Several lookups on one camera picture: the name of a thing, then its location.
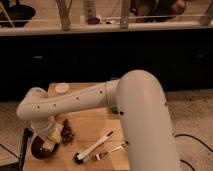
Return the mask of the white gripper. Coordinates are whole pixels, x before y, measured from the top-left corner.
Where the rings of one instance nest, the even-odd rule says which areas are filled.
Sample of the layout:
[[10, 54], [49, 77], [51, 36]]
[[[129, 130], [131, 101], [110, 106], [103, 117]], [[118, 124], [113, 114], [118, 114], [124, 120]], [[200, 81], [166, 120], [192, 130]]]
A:
[[55, 143], [61, 140], [63, 125], [57, 123], [53, 116], [31, 121], [31, 128], [43, 140], [49, 139]]

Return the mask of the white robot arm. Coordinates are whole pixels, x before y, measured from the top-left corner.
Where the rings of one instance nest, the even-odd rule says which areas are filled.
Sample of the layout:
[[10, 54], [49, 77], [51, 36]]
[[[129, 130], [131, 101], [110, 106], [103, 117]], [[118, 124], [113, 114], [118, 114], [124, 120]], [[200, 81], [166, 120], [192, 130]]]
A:
[[133, 70], [117, 80], [56, 97], [32, 88], [19, 104], [17, 116], [46, 134], [56, 114], [106, 106], [118, 109], [130, 171], [181, 171], [164, 91], [147, 71]]

